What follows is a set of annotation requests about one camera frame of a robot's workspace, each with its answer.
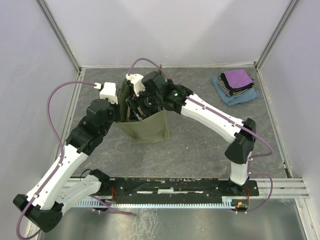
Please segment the olive green canvas bag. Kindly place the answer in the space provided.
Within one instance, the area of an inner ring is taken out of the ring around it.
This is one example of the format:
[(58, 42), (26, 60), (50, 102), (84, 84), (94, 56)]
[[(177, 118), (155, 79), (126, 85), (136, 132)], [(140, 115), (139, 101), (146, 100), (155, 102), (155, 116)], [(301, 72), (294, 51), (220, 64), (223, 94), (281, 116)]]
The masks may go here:
[(131, 88), (125, 79), (119, 83), (118, 103), (121, 120), (115, 125), (123, 131), (131, 144), (155, 144), (171, 139), (168, 114), (161, 110), (143, 120), (129, 120), (129, 108), (126, 98), (131, 94)]

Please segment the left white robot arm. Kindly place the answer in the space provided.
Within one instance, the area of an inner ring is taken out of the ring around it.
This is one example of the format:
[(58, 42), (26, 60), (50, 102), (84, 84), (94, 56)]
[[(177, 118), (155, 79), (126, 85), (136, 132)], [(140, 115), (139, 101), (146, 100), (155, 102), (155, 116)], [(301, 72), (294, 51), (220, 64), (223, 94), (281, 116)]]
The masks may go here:
[(111, 125), (121, 119), (120, 105), (107, 99), (96, 99), (86, 115), (70, 132), (62, 152), (43, 178), (26, 194), (17, 194), (13, 204), (41, 231), (53, 230), (63, 215), (83, 198), (110, 191), (110, 177), (94, 169), (71, 189), (62, 188), (73, 172), (103, 142)]

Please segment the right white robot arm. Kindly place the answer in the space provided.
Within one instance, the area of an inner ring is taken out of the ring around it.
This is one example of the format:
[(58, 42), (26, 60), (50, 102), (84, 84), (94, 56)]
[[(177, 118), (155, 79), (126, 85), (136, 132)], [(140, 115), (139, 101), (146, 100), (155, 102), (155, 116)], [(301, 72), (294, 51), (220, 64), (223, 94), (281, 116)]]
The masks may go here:
[(247, 190), (248, 161), (255, 145), (253, 120), (245, 122), (218, 110), (189, 88), (165, 79), (158, 71), (145, 76), (127, 74), (125, 83), (133, 91), (125, 101), (135, 120), (142, 121), (167, 110), (194, 119), (223, 137), (229, 143), (224, 153), (231, 162), (229, 191), (239, 196)]

